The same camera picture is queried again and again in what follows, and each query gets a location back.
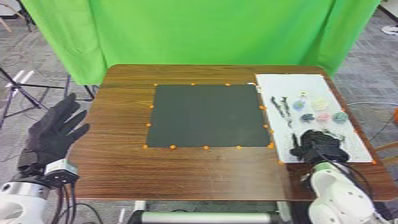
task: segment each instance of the green screen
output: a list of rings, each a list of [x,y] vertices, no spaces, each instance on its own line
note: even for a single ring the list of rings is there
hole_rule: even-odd
[[[316,65],[332,76],[378,0],[23,0],[78,84],[114,64]]]

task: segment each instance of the floor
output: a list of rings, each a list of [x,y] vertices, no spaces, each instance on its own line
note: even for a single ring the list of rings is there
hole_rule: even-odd
[[[30,33],[21,20],[7,20],[14,29],[7,33],[0,27],[0,66],[16,74],[21,69],[36,70],[30,83],[64,86],[66,70],[57,60],[52,47],[46,44],[37,30]],[[398,37],[384,35],[380,28],[394,24],[384,13],[377,11],[361,38],[357,40],[352,52],[341,65],[334,83],[348,103],[355,102],[387,102],[398,103]],[[5,82],[0,79],[0,108],[4,106]],[[87,98],[87,92],[80,86],[71,83],[71,91],[80,98]],[[30,93],[39,97],[43,89],[32,89]],[[62,90],[52,90],[44,103],[52,106],[62,99]],[[91,103],[82,102],[82,108],[89,109]],[[28,102],[20,94],[12,103],[12,111],[28,107]],[[361,122],[364,132],[373,138],[386,122],[391,119],[394,106],[384,104],[355,104],[350,106]],[[27,139],[27,129],[43,116],[39,110],[32,110],[23,115],[11,117],[0,132],[0,184],[5,183],[14,174],[16,155],[23,149]],[[391,122],[382,133],[373,139],[375,146],[398,141],[398,126]],[[380,157],[396,155],[393,149],[380,153]],[[389,167],[393,179],[398,179],[398,166]],[[53,197],[48,206],[50,218],[53,209]],[[89,203],[103,216],[105,223],[117,223],[121,209],[126,214],[133,209],[131,201],[83,201]],[[396,202],[389,203],[393,212],[398,212]],[[172,211],[185,209],[188,211],[240,211],[259,212],[275,209],[274,203],[231,203],[231,202],[153,202],[149,205],[153,211]],[[76,223],[96,221],[91,211],[82,207],[78,212]]]

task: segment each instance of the small object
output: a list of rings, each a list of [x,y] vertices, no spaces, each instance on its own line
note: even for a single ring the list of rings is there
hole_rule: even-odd
[[[332,115],[332,120],[338,124],[343,124],[348,121],[348,114],[345,112],[338,112]]]
[[[293,108],[295,108],[295,110],[302,110],[302,108],[304,108],[304,106],[306,106],[306,101],[302,101],[302,100],[297,100],[295,101],[295,103],[293,103]]]
[[[295,133],[291,134],[291,140],[293,140],[293,148],[298,148],[298,139]]]
[[[313,114],[304,114],[300,117],[302,121],[311,123],[311,121],[314,120],[314,115]]]
[[[277,104],[275,97],[272,97],[272,98],[270,98],[270,102],[272,102],[272,104],[274,104],[274,106],[275,106],[275,108],[277,108],[277,111],[279,111],[281,117],[284,118],[282,108],[281,108],[281,106],[279,106],[279,104]]]
[[[274,149],[275,148],[275,143],[270,142],[270,145],[267,146],[268,149]]]
[[[327,122],[329,119],[330,119],[330,114],[327,112],[320,113],[320,115],[316,117],[316,121],[318,122]]]
[[[300,97],[307,97],[307,92],[306,91],[300,92]]]
[[[329,102],[325,101],[323,98],[318,98],[318,99],[313,101],[313,109],[314,109],[316,111],[325,110],[325,109],[327,109],[327,106],[329,106]]]
[[[384,26],[382,32],[393,36],[398,36],[398,26]]]
[[[284,110],[286,110],[286,114],[288,114],[288,117],[291,116],[290,114],[290,104],[288,104],[288,97],[282,97],[282,106],[284,106]]]

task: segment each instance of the metal bar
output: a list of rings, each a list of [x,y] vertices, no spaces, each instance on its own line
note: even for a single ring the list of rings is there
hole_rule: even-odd
[[[18,88],[18,90],[20,90],[20,92],[21,92],[21,94],[23,94],[23,96],[25,96],[28,102],[34,104],[34,106],[36,106],[37,108],[44,109],[44,111],[46,111],[48,108],[46,108],[44,104],[43,104],[43,103],[39,102],[39,100],[32,97],[32,95],[28,94],[28,92],[25,91],[25,89],[23,89],[23,88]]]
[[[34,109],[37,109],[37,108],[36,108],[36,107],[28,107],[27,109],[23,109],[23,110],[20,110],[18,112],[14,112],[12,114],[9,114],[9,115],[5,116],[5,118],[12,117],[14,115],[25,113],[27,111],[30,111],[30,110],[34,110]]]
[[[7,113],[9,113],[12,93],[14,93],[14,89],[9,90],[9,94],[7,94],[7,104],[5,104],[5,107],[4,107],[4,114],[2,114],[2,118],[0,118],[0,130],[2,130],[2,127],[4,127],[4,120],[7,118]]]
[[[36,85],[36,84],[21,84],[21,86],[52,88],[52,89],[64,89],[64,87],[59,87],[59,86],[44,86],[44,85]]]
[[[142,224],[274,224],[279,223],[275,216],[270,213],[144,212]]]
[[[91,95],[91,100],[94,100],[96,96],[94,96],[94,94],[92,94],[92,92],[91,92],[91,88],[89,88],[89,86],[83,85],[83,88],[85,88],[85,91],[87,91],[87,93],[89,93],[89,95]]]
[[[68,98],[69,84],[71,84],[71,76],[68,75],[68,77],[66,77],[66,88],[64,88],[64,99]]]

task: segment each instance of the black glove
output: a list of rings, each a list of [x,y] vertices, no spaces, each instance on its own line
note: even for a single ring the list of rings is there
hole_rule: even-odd
[[[302,145],[290,150],[290,154],[304,160],[306,163],[316,164],[325,158],[336,162],[346,162],[350,156],[339,148],[339,140],[320,131],[306,131],[300,137]]]
[[[71,144],[89,131],[89,124],[76,130],[87,111],[71,117],[80,108],[75,102],[76,95],[71,94],[59,104],[50,108],[41,120],[28,129],[27,147],[20,156],[18,169],[41,169],[44,166],[66,158]]]

